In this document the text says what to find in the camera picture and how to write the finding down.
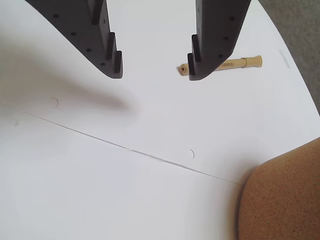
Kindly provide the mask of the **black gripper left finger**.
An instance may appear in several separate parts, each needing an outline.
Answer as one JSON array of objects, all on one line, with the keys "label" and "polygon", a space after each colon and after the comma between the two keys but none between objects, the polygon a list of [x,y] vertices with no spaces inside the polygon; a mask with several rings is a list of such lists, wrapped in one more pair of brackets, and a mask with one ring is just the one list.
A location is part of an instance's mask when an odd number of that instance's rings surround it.
[{"label": "black gripper left finger", "polygon": [[122,52],[110,30],[106,0],[29,0],[103,74],[123,76]]}]

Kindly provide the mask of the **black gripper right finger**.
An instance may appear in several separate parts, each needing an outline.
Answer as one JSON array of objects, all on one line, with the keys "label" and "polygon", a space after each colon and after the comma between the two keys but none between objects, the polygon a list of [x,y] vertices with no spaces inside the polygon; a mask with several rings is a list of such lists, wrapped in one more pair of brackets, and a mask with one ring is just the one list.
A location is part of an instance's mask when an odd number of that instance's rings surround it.
[{"label": "black gripper right finger", "polygon": [[187,55],[189,79],[199,81],[233,53],[250,0],[196,0],[196,34]]}]

